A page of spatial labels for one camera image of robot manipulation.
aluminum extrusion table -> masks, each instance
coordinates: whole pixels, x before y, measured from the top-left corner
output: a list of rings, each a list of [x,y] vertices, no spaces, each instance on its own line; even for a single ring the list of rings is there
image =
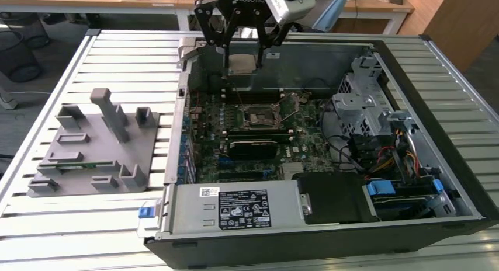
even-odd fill
[[[1,270],[170,270],[136,235],[137,208],[161,197],[169,126],[178,79],[177,46],[196,32],[102,30],[85,36],[0,181]],[[409,36],[292,34],[289,38],[383,39],[493,201],[499,204],[499,117],[431,41]],[[25,193],[48,150],[61,105],[89,103],[109,88],[124,112],[150,106],[161,114],[148,191],[29,198]],[[400,95],[391,87],[395,98]],[[229,270],[497,270],[499,232],[448,238],[417,252],[273,263]]]

red wire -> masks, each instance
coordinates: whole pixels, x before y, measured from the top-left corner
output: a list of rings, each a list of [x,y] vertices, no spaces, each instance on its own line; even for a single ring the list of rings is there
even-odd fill
[[[392,146],[389,146],[389,147],[381,147],[380,152],[377,152],[377,162],[376,163],[379,163],[380,160],[381,160],[383,150],[389,150],[389,149],[393,149],[393,148],[395,147],[392,147]]]

white sticker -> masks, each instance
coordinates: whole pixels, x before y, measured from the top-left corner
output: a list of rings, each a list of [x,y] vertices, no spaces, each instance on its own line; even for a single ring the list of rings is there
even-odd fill
[[[218,195],[218,187],[201,187],[200,188],[200,197],[216,197]]]
[[[266,53],[266,59],[278,59],[278,58],[280,58],[280,53],[277,52]]]
[[[173,4],[153,4],[153,6],[158,6],[158,7],[173,7]]]

desk leg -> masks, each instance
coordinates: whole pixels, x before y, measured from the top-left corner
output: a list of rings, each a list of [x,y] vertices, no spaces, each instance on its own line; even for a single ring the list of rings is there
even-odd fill
[[[407,13],[393,12],[387,27],[384,28],[383,34],[397,34],[399,29],[403,25]]]
[[[185,10],[185,9],[177,9],[176,13],[177,13],[177,21],[178,21],[178,30],[184,31],[184,32],[188,32],[190,30],[190,28],[188,26],[189,11]]]

blue drive latch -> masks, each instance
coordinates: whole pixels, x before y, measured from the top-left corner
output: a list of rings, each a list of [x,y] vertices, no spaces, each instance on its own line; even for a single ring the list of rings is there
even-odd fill
[[[439,179],[433,179],[433,186],[437,192],[444,191],[444,185]]]
[[[389,180],[373,180],[367,185],[367,191],[371,196],[395,194],[395,188]]]

